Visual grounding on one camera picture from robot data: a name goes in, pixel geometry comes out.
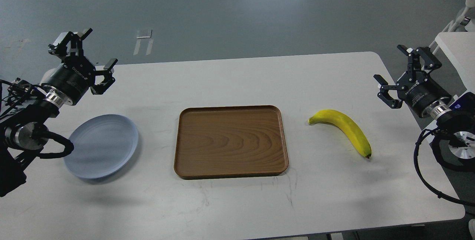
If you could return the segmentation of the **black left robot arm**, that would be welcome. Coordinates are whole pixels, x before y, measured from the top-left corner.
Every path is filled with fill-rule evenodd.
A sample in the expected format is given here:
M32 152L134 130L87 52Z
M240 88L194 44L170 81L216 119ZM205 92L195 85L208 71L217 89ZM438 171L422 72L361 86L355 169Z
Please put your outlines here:
M1 81L7 86L1 100L6 107L1 111L0 125L2 197L25 184L25 169L34 159L63 158L73 152L73 143L51 132L45 122L57 117L63 105L76 105L88 90L102 95L114 84L117 59L97 70L84 55L83 41L92 31L63 32L49 44L49 54L60 58L61 63L40 84L20 78Z

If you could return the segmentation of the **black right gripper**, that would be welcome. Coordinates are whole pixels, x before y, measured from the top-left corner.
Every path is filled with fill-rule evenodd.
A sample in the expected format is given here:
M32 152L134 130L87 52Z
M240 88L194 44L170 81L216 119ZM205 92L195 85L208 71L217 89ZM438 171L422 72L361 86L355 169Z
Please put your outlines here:
M441 68L442 63L429 47L412 49L397 45L397 49L407 56L406 72L397 80L396 85L389 85L381 75L374 74L373 78L380 85L378 98L392 109L401 108L405 102L418 117L429 117L429 105L437 101L447 104L452 99L448 91L430 76L434 70ZM393 98L390 90L396 90L399 99Z

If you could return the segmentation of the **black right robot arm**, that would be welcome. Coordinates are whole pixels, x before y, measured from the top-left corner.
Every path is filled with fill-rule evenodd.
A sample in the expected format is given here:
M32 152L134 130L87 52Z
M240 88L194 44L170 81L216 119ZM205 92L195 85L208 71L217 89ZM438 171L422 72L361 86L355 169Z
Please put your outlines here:
M374 75L380 85L378 98L392 109L405 103L418 117L431 117L436 122L433 151L436 160L448 169L457 172L473 172L474 157L458 155L460 165L445 161L440 151L440 141L446 140L452 151L470 147L468 139L474 139L474 115L466 110L449 107L452 96L431 77L441 62L429 47L397 49L407 57L407 68L395 85L389 85L381 75Z

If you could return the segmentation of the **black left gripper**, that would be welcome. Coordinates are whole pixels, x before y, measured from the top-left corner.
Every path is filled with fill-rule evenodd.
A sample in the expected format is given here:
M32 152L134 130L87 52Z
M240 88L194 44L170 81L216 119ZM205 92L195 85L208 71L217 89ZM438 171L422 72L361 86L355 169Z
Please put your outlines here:
M118 59L110 59L102 70L84 55L83 41L93 32L87 28L83 32L63 32L49 44L48 53L61 59L61 64L40 82L45 90L55 89L63 93L67 105L76 105L90 88L92 94L104 94L115 82L114 66ZM94 84L96 76L103 80Z

